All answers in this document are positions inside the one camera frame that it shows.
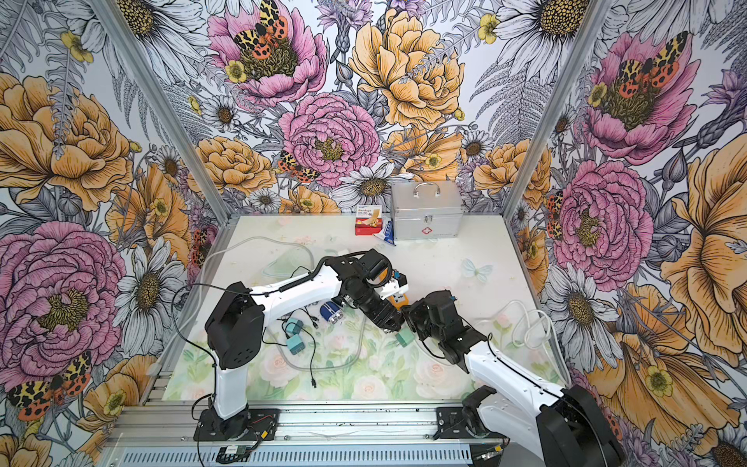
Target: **pink peony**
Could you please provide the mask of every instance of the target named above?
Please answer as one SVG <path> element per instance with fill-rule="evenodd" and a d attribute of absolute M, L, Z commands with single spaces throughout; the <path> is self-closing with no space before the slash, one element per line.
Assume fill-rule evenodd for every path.
<path fill-rule="evenodd" d="M 320 173 L 320 185 L 337 187 L 340 177 L 372 166 L 379 154 L 376 124 L 363 107 L 328 93 L 307 96 L 280 117 L 284 149 L 298 164 Z"/>
<path fill-rule="evenodd" d="M 624 98 L 619 90 L 623 80 L 619 78 L 620 63 L 637 60 L 644 64 L 657 56 L 664 42 L 653 44 L 651 38 L 641 43 L 639 35 L 620 36 L 601 61 L 592 77 L 592 92 L 582 131 L 591 147 L 598 147 L 611 158 L 625 158 L 632 165 L 650 161 L 680 134 L 695 111 L 695 105 L 686 105 L 692 88 L 692 80 L 698 71 L 700 60 L 688 64 L 692 54 L 692 35 L 688 34 L 680 57 L 676 61 L 677 72 L 661 88 L 641 85 L 630 98 Z"/>
<path fill-rule="evenodd" d="M 125 262 L 113 244 L 76 223 L 48 222 L 0 240 L 0 384 L 48 380 L 86 350 L 106 360 Z"/>
<path fill-rule="evenodd" d="M 208 36 L 213 55 L 213 64 L 225 69 L 227 83 L 234 82 L 244 100 L 238 104 L 245 108 L 252 105 L 273 107 L 278 102 L 300 99 L 306 93 L 318 91 L 324 86 L 326 77 L 327 50 L 322 34 L 314 36 L 311 28 L 303 22 L 298 8 L 292 13 L 280 0 L 276 0 L 280 16 L 287 19 L 288 38 L 278 41 L 273 47 L 275 57 L 257 60 L 234 42 L 242 31 L 256 29 L 259 23 L 259 8 L 248 14 L 240 8 L 238 17 L 223 12 L 223 16 L 208 18 Z"/>
<path fill-rule="evenodd" d="M 654 234 L 638 173 L 620 161 L 600 166 L 585 161 L 562 195 L 558 263 L 584 270 L 599 290 L 623 286 L 648 253 Z"/>

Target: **floral wallpaper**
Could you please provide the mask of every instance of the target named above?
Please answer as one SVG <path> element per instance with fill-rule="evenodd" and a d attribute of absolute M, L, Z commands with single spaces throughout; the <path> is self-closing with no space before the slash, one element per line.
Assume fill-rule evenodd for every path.
<path fill-rule="evenodd" d="M 90 467 L 217 225 L 92 10 L 0 4 L 0 462 Z"/>
<path fill-rule="evenodd" d="M 626 466 L 747 465 L 747 2 L 613 16 L 510 224 Z"/>

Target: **wall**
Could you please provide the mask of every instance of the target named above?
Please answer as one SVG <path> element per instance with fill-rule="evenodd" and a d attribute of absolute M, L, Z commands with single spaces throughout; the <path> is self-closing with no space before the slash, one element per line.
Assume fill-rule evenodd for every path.
<path fill-rule="evenodd" d="M 745 465 L 747 2 L 613 10 L 511 225 L 627 464 Z"/>
<path fill-rule="evenodd" d="M 91 466 L 217 226 L 86 4 L 3 5 L 0 459 Z"/>
<path fill-rule="evenodd" d="M 250 0 L 118 3 L 234 210 L 330 214 L 445 179 L 499 212 L 524 156 L 494 148 L 534 132 L 589 2 L 268 0 L 261 43 Z"/>

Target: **table surface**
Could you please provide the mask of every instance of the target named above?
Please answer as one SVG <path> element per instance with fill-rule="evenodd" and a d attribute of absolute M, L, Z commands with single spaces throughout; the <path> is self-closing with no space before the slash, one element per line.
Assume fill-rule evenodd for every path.
<path fill-rule="evenodd" d="M 451 290 L 460 315 L 486 335 L 492 333 L 497 348 L 545 379 L 562 384 L 551 345 L 535 350 L 523 345 L 525 337 L 538 341 L 536 336 L 545 331 L 537 326 L 527 335 L 527 322 L 533 324 L 539 318 L 532 312 L 525 315 L 521 308 L 523 304 L 532 310 L 534 302 L 502 217 L 464 216 L 456 238 L 398 241 L 396 247 L 372 236 L 355 236 L 353 219 L 241 217 L 229 247 L 261 235 L 306 246 L 314 265 L 325 255 L 375 248 L 407 275 L 410 303 L 431 291 Z M 241 280 L 247 286 L 266 285 L 289 277 L 299 266 L 312 267 L 302 248 L 255 239 L 223 254 L 211 283 L 226 287 Z M 204 323 L 223 292 L 209 288 L 192 293 L 198 292 L 204 298 L 190 339 L 206 346 Z M 311 315 L 319 317 L 320 305 L 308 307 Z M 428 355 L 417 340 L 401 347 L 394 333 L 382 332 L 358 310 L 346 309 L 345 318 L 334 325 L 320 318 L 318 329 L 303 312 L 295 312 L 294 318 L 313 334 L 316 351 L 305 333 L 301 336 L 306 348 L 295 356 L 286 347 L 263 345 L 249 363 L 248 400 L 461 400 L 479 386 L 458 367 Z M 362 339 L 361 326 L 365 327 Z M 264 340 L 285 343 L 278 321 L 269 325 Z M 440 354 L 435 341 L 427 342 Z M 308 371 L 312 354 L 317 388 L 311 386 Z M 186 344 L 163 399 L 196 400 L 212 392 L 210 363 L 201 350 Z M 340 365 L 345 368 L 322 369 Z"/>

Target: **orange flower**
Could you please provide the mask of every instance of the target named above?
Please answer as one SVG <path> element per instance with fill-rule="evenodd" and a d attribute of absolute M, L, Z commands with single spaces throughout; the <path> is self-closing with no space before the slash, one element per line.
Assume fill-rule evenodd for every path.
<path fill-rule="evenodd" d="M 627 329 L 613 334 L 623 359 L 617 368 L 603 361 L 604 368 L 587 374 L 589 382 L 615 415 L 641 430 L 656 419 L 653 436 L 659 443 L 669 444 L 691 424 L 702 424 L 705 437 L 695 452 L 705 454 L 718 443 L 716 430 L 727 423 L 736 426 L 740 413 L 729 409 L 731 400 L 706 381 L 711 376 L 702 358 L 685 351 L 692 338 L 685 316 L 653 285 L 628 284 L 627 294 L 630 299 L 622 302 L 627 308 L 619 310 Z M 726 378 L 720 371 L 716 376 Z"/>
<path fill-rule="evenodd" d="M 146 372 L 155 360 L 153 355 L 136 355 L 117 363 L 106 380 L 86 394 L 83 405 L 93 413 L 78 420 L 77 425 L 97 431 L 115 421 L 124 407 L 138 405 L 150 380 Z"/>
<path fill-rule="evenodd" d="M 687 206 L 677 215 L 692 223 L 690 245 L 676 262 L 661 264 L 672 298 L 687 309 L 687 329 L 698 346 L 736 367 L 747 355 L 747 135 L 689 166 Z"/>
<path fill-rule="evenodd" d="M 277 183 L 272 161 L 238 139 L 216 136 L 197 144 L 197 155 L 220 193 L 228 188 L 243 191 L 247 196 L 259 188 L 269 188 Z M 190 174 L 187 183 L 192 191 L 199 187 Z"/>
<path fill-rule="evenodd" d="M 529 278 L 534 285 L 537 295 L 545 288 L 548 279 L 548 249 L 545 246 L 545 231 L 534 227 L 531 232 L 529 227 L 518 233 L 516 238 L 521 258 L 529 271 Z"/>
<path fill-rule="evenodd" d="M 311 191 L 301 185 L 290 192 L 290 199 L 280 200 L 280 214 L 340 214 L 337 203 L 321 191 Z"/>
<path fill-rule="evenodd" d="M 26 436 L 21 445 L 14 435 L 0 435 L 0 466 L 49 467 L 51 449 L 51 441 L 42 441 L 33 434 Z"/>
<path fill-rule="evenodd" d="M 397 14 L 392 9 L 385 18 L 384 34 L 371 23 L 358 31 L 348 64 L 366 81 L 361 89 L 380 89 L 386 96 L 387 122 L 433 130 L 459 108 L 465 66 L 458 64 L 455 56 L 425 73 L 404 78 L 439 44 L 441 35 L 424 30 L 420 20 L 410 18 L 406 11 Z"/>
<path fill-rule="evenodd" d="M 516 180 L 521 164 L 527 156 L 530 140 L 523 140 L 516 146 L 504 144 L 488 151 L 486 158 L 490 164 L 484 164 L 474 170 L 474 186 L 477 190 L 490 190 L 491 194 L 497 193 L 503 187 L 510 187 Z M 539 159 L 537 168 L 532 172 L 524 199 L 532 209 L 539 209 L 545 195 L 550 190 L 550 163 L 552 154 L 545 147 L 542 157 Z"/>
<path fill-rule="evenodd" d="M 151 164 L 148 174 L 137 172 L 137 190 L 117 191 L 106 213 L 106 224 L 114 243 L 134 246 L 138 241 L 155 246 L 158 237 L 171 241 L 171 253 L 187 264 L 190 249 L 187 208 L 182 196 L 169 187 L 164 174 Z"/>
<path fill-rule="evenodd" d="M 392 132 L 381 147 L 393 159 L 405 159 L 400 173 L 412 173 L 415 181 L 454 180 L 459 171 L 457 159 L 467 161 L 462 151 L 462 134 L 457 132 L 447 137 L 433 132 L 428 137 L 426 133 L 418 128 Z"/>
<path fill-rule="evenodd" d="M 83 200 L 83 209 L 95 211 L 112 190 L 132 182 L 130 143 L 96 97 L 76 89 L 58 159 L 49 98 L 57 92 L 44 78 L 29 76 L 20 84 L 0 73 L 0 186 L 25 188 L 17 203 L 37 197 L 44 184 L 65 187 Z"/>

